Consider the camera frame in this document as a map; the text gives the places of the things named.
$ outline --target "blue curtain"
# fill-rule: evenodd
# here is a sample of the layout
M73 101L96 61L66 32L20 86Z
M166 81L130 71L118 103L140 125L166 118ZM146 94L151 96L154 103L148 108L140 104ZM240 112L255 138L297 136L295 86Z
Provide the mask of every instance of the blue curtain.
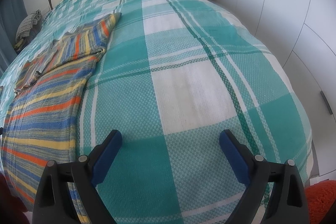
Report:
M0 1L0 76L17 56L13 48L15 35L26 16L23 0Z

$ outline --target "bed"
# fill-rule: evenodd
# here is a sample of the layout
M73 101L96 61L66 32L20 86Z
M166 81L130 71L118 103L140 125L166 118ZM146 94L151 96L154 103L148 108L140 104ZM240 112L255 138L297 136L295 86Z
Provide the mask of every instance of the bed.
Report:
M116 12L122 16L85 86L77 130L69 136L74 148L63 153L75 160L112 129L122 133L122 148L97 186L117 223L227 219L245 187L219 147L224 129L268 161L294 159L303 183L308 179L310 124L286 74L234 15L207 0L61 1L1 77L2 124L27 60L65 32ZM29 155L30 149L40 150L33 156L62 161L59 151L36 138L32 130L25 143L7 131L1 151L7 182L30 211L43 168L19 154L7 160L3 147ZM259 208L261 217L271 189ZM80 220L88 223L74 188L71 195Z

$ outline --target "teal and white checkered blanket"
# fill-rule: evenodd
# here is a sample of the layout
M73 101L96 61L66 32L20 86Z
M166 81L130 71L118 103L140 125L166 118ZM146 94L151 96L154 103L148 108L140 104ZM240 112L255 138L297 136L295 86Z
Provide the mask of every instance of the teal and white checkered blanket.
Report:
M223 223L245 189L218 144L223 129L268 161L294 159L305 182L311 129L287 76L236 17L206 0L64 0L2 76L2 120L28 58L115 12L123 16L87 83L71 156L122 133L97 187L117 223Z

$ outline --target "silver screw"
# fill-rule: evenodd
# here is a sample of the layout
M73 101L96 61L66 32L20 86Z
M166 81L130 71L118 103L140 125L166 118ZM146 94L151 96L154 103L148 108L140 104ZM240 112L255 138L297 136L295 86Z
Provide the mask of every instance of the silver screw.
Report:
M87 155L81 155L81 156L79 156L79 158L78 158L78 161L79 162L85 162L87 160Z
M48 167L51 167L51 166L53 166L54 164L55 164L55 161L54 161L54 160L50 160L50 161L47 162L47 166L48 166Z
M255 158L256 161L263 161L264 160L264 157L262 155L255 155L254 158Z
M294 166L295 162L293 160L287 160L288 165L290 166Z

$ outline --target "blue gripper pad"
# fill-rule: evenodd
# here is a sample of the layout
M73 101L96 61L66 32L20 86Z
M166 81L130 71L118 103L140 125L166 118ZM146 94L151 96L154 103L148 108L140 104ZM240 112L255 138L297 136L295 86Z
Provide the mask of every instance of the blue gripper pad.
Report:
M248 165L236 146L231 142L225 130L219 135L219 145L230 163L237 180L247 187L251 182Z
M115 133L106 148L100 154L98 160L92 168L91 184L96 187L104 181L111 164L116 157L122 144L122 136L119 131Z

